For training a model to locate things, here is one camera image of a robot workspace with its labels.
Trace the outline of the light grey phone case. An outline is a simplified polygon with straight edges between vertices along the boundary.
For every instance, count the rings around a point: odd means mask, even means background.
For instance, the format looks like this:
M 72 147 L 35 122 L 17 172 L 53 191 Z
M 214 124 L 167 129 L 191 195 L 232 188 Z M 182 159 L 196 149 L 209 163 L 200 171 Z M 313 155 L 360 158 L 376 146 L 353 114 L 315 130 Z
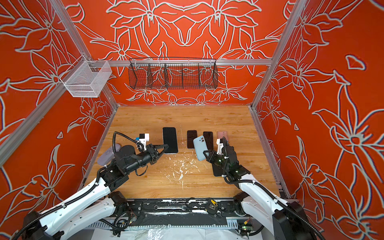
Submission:
M 206 159 L 204 152 L 208 150 L 204 136 L 199 136 L 193 140 L 197 159 L 203 161 Z

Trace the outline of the black phone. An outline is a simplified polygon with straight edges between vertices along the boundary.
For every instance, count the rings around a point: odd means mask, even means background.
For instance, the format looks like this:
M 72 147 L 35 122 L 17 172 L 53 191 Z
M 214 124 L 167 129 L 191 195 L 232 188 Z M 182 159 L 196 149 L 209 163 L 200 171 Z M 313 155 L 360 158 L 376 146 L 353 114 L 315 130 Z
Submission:
M 205 138 L 208 150 L 212 151 L 214 149 L 214 136 L 213 136 L 213 132 L 203 132 L 203 136 Z
M 198 137 L 198 132 L 196 130 L 187 131 L 187 148 L 194 149 L 194 140 Z
M 164 145 L 168 145 L 168 148 L 165 150 L 166 154 L 177 154 L 179 152 L 176 128 L 163 128 L 163 142 Z

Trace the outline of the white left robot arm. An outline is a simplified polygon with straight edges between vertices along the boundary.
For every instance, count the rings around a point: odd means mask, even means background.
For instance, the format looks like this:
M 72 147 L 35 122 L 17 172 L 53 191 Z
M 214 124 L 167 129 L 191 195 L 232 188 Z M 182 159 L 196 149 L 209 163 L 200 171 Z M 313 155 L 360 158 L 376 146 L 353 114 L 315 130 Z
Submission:
M 167 149 L 168 145 L 149 144 L 137 154 L 133 146 L 121 147 L 90 184 L 42 213 L 26 215 L 13 238 L 64 240 L 95 221 L 126 212 L 128 202 L 117 189 L 128 181 L 130 173 L 155 164 Z

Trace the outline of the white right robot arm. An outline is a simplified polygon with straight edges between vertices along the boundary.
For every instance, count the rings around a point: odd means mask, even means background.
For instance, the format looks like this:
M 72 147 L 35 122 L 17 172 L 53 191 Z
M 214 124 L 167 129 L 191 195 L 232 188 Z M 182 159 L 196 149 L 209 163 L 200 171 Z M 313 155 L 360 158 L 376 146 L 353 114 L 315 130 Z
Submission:
M 234 147 L 223 145 L 219 152 L 204 151 L 211 163 L 229 185 L 238 187 L 246 197 L 240 200 L 245 214 L 262 226 L 255 231 L 271 240 L 323 240 L 325 237 L 309 222 L 303 207 L 288 202 L 263 186 L 249 170 L 239 164 Z

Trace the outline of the black phone case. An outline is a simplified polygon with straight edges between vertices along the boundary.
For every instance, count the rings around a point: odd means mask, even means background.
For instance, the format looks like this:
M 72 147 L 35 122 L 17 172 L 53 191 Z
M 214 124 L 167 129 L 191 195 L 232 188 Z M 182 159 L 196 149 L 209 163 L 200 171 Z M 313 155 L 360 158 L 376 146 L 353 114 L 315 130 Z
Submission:
M 212 164 L 213 174 L 215 177 L 221 177 L 224 173 L 224 167 L 218 164 Z

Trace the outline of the pink phone case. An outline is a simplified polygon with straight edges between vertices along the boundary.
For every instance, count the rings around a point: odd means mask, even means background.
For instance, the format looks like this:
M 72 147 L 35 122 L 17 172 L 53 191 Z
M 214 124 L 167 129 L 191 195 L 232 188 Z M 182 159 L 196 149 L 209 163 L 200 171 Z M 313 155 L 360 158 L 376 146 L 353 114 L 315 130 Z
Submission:
M 225 138 L 229 142 L 228 132 L 227 131 L 218 131 L 217 132 L 217 142 L 220 142 L 222 138 Z

